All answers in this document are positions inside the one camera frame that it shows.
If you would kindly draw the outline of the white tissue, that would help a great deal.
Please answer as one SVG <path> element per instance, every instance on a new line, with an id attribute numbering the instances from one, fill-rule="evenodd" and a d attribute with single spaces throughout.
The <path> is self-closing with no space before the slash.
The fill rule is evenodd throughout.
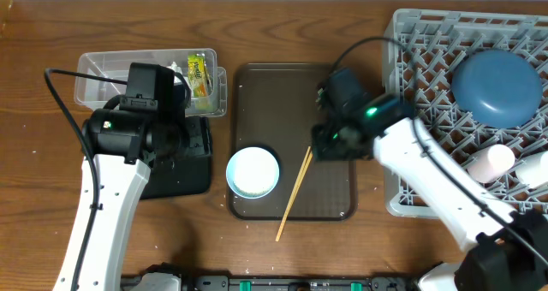
<path id="1" fill-rule="evenodd" d="M 182 75 L 182 69 L 176 64 L 176 62 L 173 62 L 169 68 L 174 71 L 175 77 L 174 77 L 174 83 L 175 84 L 182 84 L 185 80 Z"/>

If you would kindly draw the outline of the green yellow snack wrapper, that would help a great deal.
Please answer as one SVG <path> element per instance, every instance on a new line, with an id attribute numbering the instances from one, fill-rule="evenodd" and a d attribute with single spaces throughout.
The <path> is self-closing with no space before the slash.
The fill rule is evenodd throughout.
<path id="1" fill-rule="evenodd" d="M 206 66 L 206 55 L 196 53 L 188 56 L 188 84 L 192 91 L 194 107 L 206 113 L 211 108 L 213 87 Z"/>

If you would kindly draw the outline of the pink cup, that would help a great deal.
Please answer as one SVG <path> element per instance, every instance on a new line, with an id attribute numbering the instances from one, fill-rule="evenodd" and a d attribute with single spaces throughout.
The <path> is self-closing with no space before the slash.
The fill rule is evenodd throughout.
<path id="1" fill-rule="evenodd" d="M 512 150 L 506 145 L 495 144 L 474 153 L 466 171 L 477 182 L 489 183 L 504 175 L 514 164 Z"/>

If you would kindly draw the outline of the blue plate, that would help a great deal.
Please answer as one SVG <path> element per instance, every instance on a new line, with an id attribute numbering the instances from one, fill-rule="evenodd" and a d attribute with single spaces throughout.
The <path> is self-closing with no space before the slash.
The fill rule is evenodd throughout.
<path id="1" fill-rule="evenodd" d="M 461 110 L 493 128 L 514 128 L 530 121 L 543 97 L 539 73 L 506 50 L 484 50 L 460 63 L 450 90 Z"/>

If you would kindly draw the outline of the white green cup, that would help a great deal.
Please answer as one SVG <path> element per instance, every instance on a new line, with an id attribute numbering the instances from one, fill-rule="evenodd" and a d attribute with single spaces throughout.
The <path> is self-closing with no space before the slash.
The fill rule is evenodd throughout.
<path id="1" fill-rule="evenodd" d="M 546 184 L 547 159 L 547 151 L 524 157 L 521 160 L 521 164 L 515 170 L 515 175 L 520 183 L 530 188 L 537 188 Z"/>

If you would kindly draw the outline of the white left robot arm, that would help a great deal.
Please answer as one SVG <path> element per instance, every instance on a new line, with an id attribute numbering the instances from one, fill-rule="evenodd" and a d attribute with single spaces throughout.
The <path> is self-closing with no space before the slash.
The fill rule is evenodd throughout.
<path id="1" fill-rule="evenodd" d="M 206 192 L 212 142 L 207 118 L 129 106 L 118 96 L 95 110 L 79 136 L 80 201 L 56 290 L 116 290 L 141 200 Z"/>

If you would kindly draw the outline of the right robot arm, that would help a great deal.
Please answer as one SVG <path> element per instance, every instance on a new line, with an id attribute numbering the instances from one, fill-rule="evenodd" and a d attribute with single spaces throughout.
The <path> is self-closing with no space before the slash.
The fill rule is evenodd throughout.
<path id="1" fill-rule="evenodd" d="M 313 127 L 318 160 L 374 158 L 436 213 L 466 254 L 416 282 L 419 290 L 540 290 L 547 284 L 547 220 L 491 196 L 438 144 L 414 107 L 393 95 L 371 101 L 323 93 L 327 122 Z"/>

